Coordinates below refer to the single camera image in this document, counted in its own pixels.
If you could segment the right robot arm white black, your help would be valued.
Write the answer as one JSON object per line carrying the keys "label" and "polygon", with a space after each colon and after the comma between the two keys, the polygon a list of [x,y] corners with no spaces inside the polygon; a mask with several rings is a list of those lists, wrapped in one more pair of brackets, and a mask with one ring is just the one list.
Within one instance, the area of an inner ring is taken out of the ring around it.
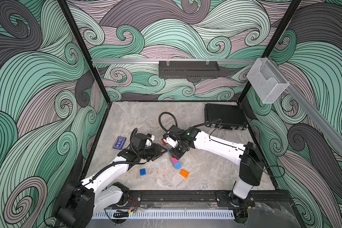
{"label": "right robot arm white black", "polygon": [[238,165],[239,175],[230,193],[230,202],[238,208],[255,206],[250,192],[253,187],[260,185],[265,164],[261,151],[254,143],[229,142],[196,127],[186,131],[179,129],[176,133],[168,131],[163,139],[172,147],[170,154],[178,160],[193,148],[211,152]]}

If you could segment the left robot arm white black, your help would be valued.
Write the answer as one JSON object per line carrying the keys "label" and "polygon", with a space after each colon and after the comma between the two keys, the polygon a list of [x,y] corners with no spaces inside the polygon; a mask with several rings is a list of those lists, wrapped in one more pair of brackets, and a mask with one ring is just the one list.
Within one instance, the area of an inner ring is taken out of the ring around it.
{"label": "left robot arm white black", "polygon": [[91,218],[110,205],[128,202],[129,189],[114,182],[134,165],[154,161],[168,149],[153,143],[138,151],[125,148],[106,167],[81,181],[71,181],[59,196],[59,205],[54,217],[67,228],[85,228]]}

